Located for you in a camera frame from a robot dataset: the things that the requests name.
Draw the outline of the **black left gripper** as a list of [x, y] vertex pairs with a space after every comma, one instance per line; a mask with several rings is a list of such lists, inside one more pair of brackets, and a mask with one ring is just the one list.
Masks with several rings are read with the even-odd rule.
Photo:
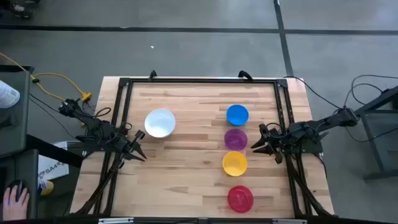
[[127, 136], [117, 134], [111, 141], [111, 152], [118, 152], [123, 154], [123, 158], [126, 160], [137, 160], [144, 162], [144, 159], [137, 157], [132, 154], [133, 151], [137, 152], [143, 158], [147, 159], [146, 155], [141, 149], [139, 142], [136, 142], [137, 138], [133, 137], [128, 139]]

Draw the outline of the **purple translucent plastic bowl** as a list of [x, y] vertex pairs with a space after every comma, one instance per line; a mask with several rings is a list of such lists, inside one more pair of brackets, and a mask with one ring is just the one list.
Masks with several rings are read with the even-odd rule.
[[230, 129], [224, 135], [224, 143], [229, 150], [242, 151], [247, 146], [248, 137], [241, 129]]

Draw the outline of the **yellow plastic bowl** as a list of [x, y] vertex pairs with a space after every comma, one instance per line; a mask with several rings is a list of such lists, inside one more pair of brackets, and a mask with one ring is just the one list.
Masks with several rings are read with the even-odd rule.
[[246, 156], [242, 152], [230, 151], [224, 155], [222, 166], [223, 170], [228, 175], [238, 177], [246, 172], [248, 162]]

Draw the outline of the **blue plastic bowl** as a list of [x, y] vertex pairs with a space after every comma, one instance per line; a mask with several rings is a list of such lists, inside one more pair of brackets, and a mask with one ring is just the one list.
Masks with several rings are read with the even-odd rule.
[[244, 125], [249, 118], [249, 112], [243, 105], [231, 105], [226, 111], [226, 119], [233, 126]]

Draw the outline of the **red translucent plastic bowl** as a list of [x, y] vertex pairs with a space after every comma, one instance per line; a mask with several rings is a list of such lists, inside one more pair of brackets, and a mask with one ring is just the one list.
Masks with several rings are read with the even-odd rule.
[[246, 213], [252, 209], [254, 196], [252, 192], [243, 185], [232, 187], [228, 192], [228, 205], [238, 213]]

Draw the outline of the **large white bowl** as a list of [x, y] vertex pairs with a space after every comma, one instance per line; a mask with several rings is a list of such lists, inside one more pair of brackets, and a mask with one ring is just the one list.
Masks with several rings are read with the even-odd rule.
[[175, 129], [176, 120], [170, 110], [158, 109], [151, 111], [145, 118], [146, 132], [155, 138], [166, 138]]

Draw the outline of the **black slanted desk bar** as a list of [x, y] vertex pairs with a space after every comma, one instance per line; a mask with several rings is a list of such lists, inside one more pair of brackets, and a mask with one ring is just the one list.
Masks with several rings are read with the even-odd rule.
[[65, 150], [63, 148], [54, 146], [48, 142], [45, 142], [30, 134], [26, 135], [26, 149], [36, 149], [41, 156], [55, 159], [56, 161], [64, 164], [71, 165], [76, 168], [80, 168], [83, 162], [83, 158], [73, 152]]

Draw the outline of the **white printed cardboard box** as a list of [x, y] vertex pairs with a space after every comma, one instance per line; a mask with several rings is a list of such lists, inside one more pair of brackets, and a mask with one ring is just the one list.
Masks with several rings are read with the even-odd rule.
[[53, 180], [69, 174], [69, 166], [55, 159], [39, 155], [38, 179]]

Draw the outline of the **person's yellow blue shoe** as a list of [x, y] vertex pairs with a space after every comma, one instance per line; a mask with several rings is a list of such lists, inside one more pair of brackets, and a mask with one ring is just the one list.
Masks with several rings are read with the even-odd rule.
[[49, 180], [39, 180], [37, 190], [41, 196], [49, 195], [53, 191], [53, 182]]

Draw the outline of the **black desk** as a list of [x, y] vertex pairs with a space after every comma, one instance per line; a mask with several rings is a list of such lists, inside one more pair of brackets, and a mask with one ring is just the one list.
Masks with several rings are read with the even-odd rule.
[[3, 195], [7, 187], [15, 180], [23, 180], [30, 194], [27, 218], [37, 218], [37, 178], [38, 152], [24, 151], [10, 156], [0, 157], [0, 219], [2, 219]]

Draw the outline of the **black metal side table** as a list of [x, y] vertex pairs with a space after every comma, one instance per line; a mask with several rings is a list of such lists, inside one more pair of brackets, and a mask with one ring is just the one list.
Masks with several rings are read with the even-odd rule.
[[364, 180], [398, 177], [398, 86], [356, 110], [378, 170]]

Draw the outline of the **white labelled bottle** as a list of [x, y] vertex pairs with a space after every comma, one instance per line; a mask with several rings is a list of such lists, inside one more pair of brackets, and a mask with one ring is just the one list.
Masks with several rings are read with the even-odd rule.
[[0, 109], [7, 109], [14, 106], [19, 99], [20, 93], [0, 80]]

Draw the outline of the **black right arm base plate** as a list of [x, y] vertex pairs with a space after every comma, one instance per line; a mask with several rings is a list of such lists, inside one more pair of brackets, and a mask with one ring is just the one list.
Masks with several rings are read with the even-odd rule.
[[293, 145], [291, 149], [292, 153], [309, 153], [309, 154], [319, 154], [323, 152], [321, 140], [313, 141], [308, 138], [299, 140]]

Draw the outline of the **silver metal bracket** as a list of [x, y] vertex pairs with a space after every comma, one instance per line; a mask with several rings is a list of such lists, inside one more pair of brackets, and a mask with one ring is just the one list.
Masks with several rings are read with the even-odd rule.
[[101, 218], [98, 220], [98, 224], [127, 224], [134, 223], [133, 217], [121, 217], [121, 218]]
[[272, 224], [308, 224], [308, 221], [306, 220], [300, 220], [300, 219], [272, 219]]

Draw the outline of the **black aluminium table frame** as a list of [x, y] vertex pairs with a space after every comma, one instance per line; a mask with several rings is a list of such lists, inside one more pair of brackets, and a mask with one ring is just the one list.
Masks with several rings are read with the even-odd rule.
[[[231, 129], [226, 111], [243, 105], [249, 119], [242, 130], [246, 172], [233, 177], [222, 166], [224, 134]], [[253, 152], [259, 125], [286, 126], [312, 118], [306, 89], [296, 79], [105, 77], [96, 107], [110, 107], [106, 119], [128, 123], [129, 139], [144, 129], [146, 116], [170, 110], [176, 125], [170, 136], [146, 135], [147, 160], [126, 161], [115, 184], [105, 188], [102, 208], [112, 217], [238, 218], [228, 206], [228, 192], [247, 187], [254, 204], [246, 218], [292, 218], [294, 208], [286, 165]]]

